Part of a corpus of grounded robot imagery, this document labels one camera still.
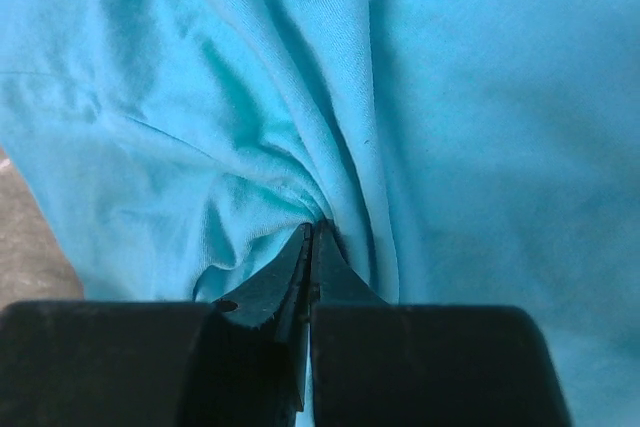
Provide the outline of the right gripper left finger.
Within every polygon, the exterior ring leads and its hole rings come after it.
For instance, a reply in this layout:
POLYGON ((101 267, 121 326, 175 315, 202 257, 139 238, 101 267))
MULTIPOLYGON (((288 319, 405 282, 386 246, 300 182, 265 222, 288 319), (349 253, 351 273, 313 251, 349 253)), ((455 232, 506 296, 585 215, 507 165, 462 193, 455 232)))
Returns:
POLYGON ((213 302, 21 301, 1 313, 5 426, 291 426, 312 228, 213 302))

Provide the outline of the turquoise t shirt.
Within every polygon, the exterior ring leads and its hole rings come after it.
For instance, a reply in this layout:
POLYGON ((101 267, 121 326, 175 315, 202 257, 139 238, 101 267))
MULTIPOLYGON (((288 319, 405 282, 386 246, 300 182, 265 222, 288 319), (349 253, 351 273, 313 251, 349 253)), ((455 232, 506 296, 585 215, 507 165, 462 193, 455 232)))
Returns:
POLYGON ((328 218, 639 422, 639 0, 1 0, 1 144, 90 299, 212 300, 328 218))

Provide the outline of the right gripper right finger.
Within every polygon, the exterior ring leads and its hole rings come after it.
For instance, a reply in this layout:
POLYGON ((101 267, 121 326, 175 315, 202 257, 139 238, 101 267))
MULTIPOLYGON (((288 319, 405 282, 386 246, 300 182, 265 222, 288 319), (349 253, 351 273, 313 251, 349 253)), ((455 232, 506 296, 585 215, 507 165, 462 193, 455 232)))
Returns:
POLYGON ((566 426, 546 340, 514 306, 383 301, 313 234, 313 417, 319 426, 566 426))

